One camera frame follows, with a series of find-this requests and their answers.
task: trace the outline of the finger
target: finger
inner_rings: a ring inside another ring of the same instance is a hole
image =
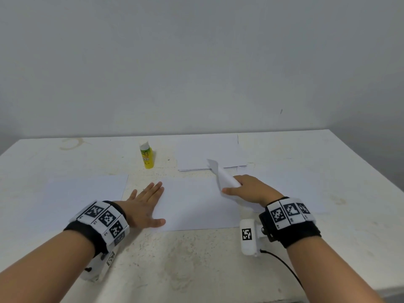
[[[161,195],[163,194],[163,192],[164,192],[164,187],[160,187],[160,189],[158,191],[156,191],[154,193],[154,195],[152,195],[147,202],[150,205],[152,205],[153,208],[154,208],[156,206],[157,202],[159,201]]]
[[[241,187],[237,187],[237,188],[235,188],[235,187],[223,188],[223,189],[222,189],[222,192],[223,192],[225,195],[238,195],[238,196],[240,196],[240,188],[241,188]]]
[[[149,227],[161,227],[164,224],[166,224],[166,220],[165,219],[153,219],[153,218],[150,218],[148,224],[149,224]]]
[[[234,178],[239,182],[241,185],[243,185],[243,178],[244,175],[235,175]]]
[[[146,194],[142,199],[147,202],[150,199],[150,197],[160,189],[161,185],[163,185],[163,183],[158,182],[152,189],[146,192]]]
[[[146,188],[143,189],[143,191],[141,193],[139,193],[139,195],[137,196],[138,199],[142,198],[146,192],[148,192],[150,189],[152,189],[154,186],[154,183],[150,183]]]
[[[137,195],[137,189],[134,189],[130,194],[129,198],[127,199],[127,201],[134,200],[136,198],[136,195]]]

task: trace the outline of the forearm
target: forearm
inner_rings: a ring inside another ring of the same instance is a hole
[[[381,303],[377,293],[320,237],[287,252],[310,303]]]
[[[0,273],[1,301],[59,302],[93,256],[87,238],[64,231]]]

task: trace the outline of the person's left arm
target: person's left arm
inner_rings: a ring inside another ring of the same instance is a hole
[[[116,201],[131,227],[160,227],[164,219],[152,213],[164,188],[150,183],[138,196]],[[81,233],[63,231],[0,273],[0,297],[4,303],[54,303],[64,295],[92,260],[93,243]]]

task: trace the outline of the person's right arm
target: person's right arm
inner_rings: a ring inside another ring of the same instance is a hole
[[[234,177],[238,188],[224,188],[228,195],[267,204],[283,195],[249,175]],[[301,239],[287,248],[292,265],[311,303],[383,303],[379,295],[321,238]]]

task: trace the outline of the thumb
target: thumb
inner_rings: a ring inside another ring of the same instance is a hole
[[[225,195],[239,195],[241,187],[230,187],[230,188],[223,188],[222,192]]]
[[[164,224],[166,224],[165,219],[153,219],[153,218],[150,218],[150,220],[149,220],[149,227],[161,227]]]

